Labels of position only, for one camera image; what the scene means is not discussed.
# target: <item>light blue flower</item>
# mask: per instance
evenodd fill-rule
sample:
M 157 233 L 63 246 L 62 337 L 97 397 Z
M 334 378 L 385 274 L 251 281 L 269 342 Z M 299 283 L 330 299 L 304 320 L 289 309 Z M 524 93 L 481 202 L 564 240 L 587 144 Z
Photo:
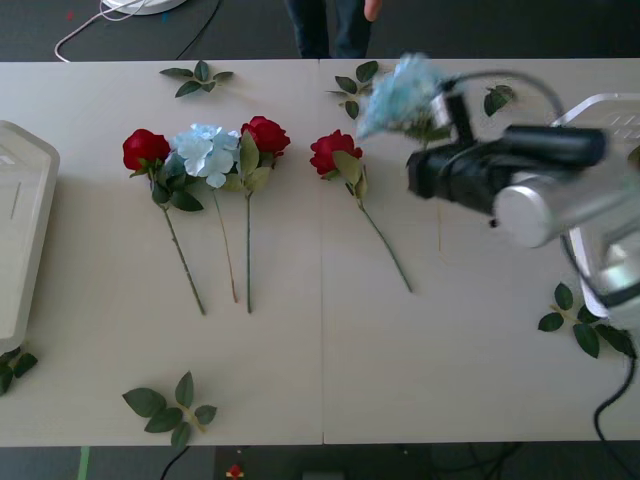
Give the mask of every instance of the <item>light blue flower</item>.
M 189 175 L 206 177 L 209 185 L 220 188 L 226 181 L 225 174 L 239 159 L 239 139 L 236 131 L 194 123 L 191 130 L 176 135 L 169 143 L 184 160 Z
M 358 125 L 358 138 L 404 130 L 424 119 L 443 79 L 424 55 L 404 55 L 393 73 L 374 80 L 373 94 Z

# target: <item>jeans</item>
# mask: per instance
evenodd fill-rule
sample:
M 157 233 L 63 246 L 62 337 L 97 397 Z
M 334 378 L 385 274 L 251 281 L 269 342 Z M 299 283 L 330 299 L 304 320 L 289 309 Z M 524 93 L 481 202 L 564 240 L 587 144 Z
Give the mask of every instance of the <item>jeans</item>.
M 330 58 L 325 0 L 285 0 L 302 58 Z M 338 17 L 336 58 L 367 55 L 371 23 L 364 17 L 364 0 L 335 0 Z

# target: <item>red rose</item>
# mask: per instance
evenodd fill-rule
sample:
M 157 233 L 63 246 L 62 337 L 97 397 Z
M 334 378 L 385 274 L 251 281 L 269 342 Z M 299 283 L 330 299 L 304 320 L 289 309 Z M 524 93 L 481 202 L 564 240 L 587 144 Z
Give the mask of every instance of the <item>red rose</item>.
M 249 131 L 256 142 L 258 150 L 263 153 L 273 153 L 274 157 L 283 155 L 282 151 L 291 143 L 284 130 L 276 122 L 264 117 L 253 117 L 249 123 L 242 126 L 242 133 Z
M 169 143 L 162 135 L 154 135 L 149 130 L 139 129 L 133 132 L 122 144 L 124 150 L 124 166 L 129 170 L 142 168 L 139 159 L 144 158 L 150 163 L 160 160 L 164 162 L 171 152 Z
M 316 167 L 319 175 L 326 175 L 336 169 L 336 164 L 333 162 L 333 152 L 342 151 L 347 152 L 352 157 L 362 157 L 362 149 L 356 148 L 353 143 L 353 137 L 351 135 L 342 135 L 340 130 L 318 139 L 316 143 L 311 145 L 311 150 L 315 152 L 311 159 L 311 165 Z

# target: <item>green stem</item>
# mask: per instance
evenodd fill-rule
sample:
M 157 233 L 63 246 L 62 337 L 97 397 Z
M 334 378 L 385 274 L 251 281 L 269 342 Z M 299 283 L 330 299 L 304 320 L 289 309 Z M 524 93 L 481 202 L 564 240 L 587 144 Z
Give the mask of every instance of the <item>green stem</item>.
M 395 254 L 393 253 L 393 250 L 391 249 L 391 245 L 389 245 L 389 242 L 387 242 L 387 239 L 384 238 L 384 235 L 382 234 L 380 229 L 376 226 L 376 224 L 373 222 L 373 220 L 369 216 L 369 213 L 364 208 L 364 205 L 362 204 L 362 201 L 358 201 L 358 207 L 360 208 L 360 210 L 362 210 L 362 213 L 364 213 L 364 216 L 367 217 L 367 220 L 369 220 L 369 223 L 371 224 L 373 229 L 376 231 L 376 233 L 380 237 L 380 240 L 382 240 L 382 242 L 384 243 L 385 247 L 387 247 L 387 251 L 389 252 L 389 255 L 391 255 L 391 258 L 393 259 L 393 262 L 396 264 L 396 268 L 398 269 L 398 273 L 400 273 L 400 276 L 402 277 L 402 280 L 404 280 L 404 284 L 407 286 L 407 290 L 409 290 L 410 293 L 413 293 L 413 289 L 411 288 L 411 285 L 409 285 L 409 280 L 407 280 L 406 275 L 402 271 L 402 267 L 400 266 L 400 262 L 398 262 L 398 259 L 396 258 Z
M 204 316 L 207 313 L 204 311 L 204 307 L 202 306 L 202 301 L 200 300 L 200 295 L 198 295 L 198 290 L 196 290 L 196 286 L 193 283 L 193 278 L 191 278 L 191 272 L 189 271 L 189 267 L 187 266 L 187 261 L 184 259 L 182 248 L 180 248 L 180 243 L 178 243 L 178 237 L 176 236 L 176 231 L 173 229 L 173 224 L 171 223 L 171 219 L 169 218 L 167 209 L 164 207 L 160 207 L 160 209 L 162 209 L 162 212 L 164 213 L 164 218 L 167 221 L 167 225 L 169 225 L 169 229 L 171 230 L 173 243 L 175 243 L 176 249 L 178 250 L 178 254 L 180 255 L 180 261 L 182 261 L 182 266 L 184 267 L 184 271 L 187 274 L 187 279 L 189 280 L 189 285 L 191 285 L 191 291 L 193 292 L 193 296 L 196 299 L 198 308 L 200 309 L 200 313 Z
M 246 195 L 247 199 L 247 313 L 251 314 L 251 195 Z
M 233 279 L 233 268 L 231 267 L 231 255 L 229 254 L 229 242 L 227 240 L 227 232 L 224 228 L 224 222 L 222 221 L 222 213 L 220 213 L 220 205 L 218 205 L 218 197 L 216 197 L 216 191 L 213 192 L 213 200 L 216 202 L 216 209 L 218 210 L 218 218 L 220 219 L 220 225 L 222 225 L 222 236 L 224 237 L 224 248 L 227 250 L 227 262 L 229 263 L 229 276 L 231 277 L 231 292 L 233 293 L 233 301 L 238 303 L 238 294 L 236 293 L 236 282 Z

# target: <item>white device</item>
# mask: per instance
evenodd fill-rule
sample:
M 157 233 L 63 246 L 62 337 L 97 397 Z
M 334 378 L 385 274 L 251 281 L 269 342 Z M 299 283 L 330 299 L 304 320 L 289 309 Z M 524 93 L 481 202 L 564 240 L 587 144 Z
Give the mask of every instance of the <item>white device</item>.
M 60 156 L 0 121 L 0 353 L 24 340 Z

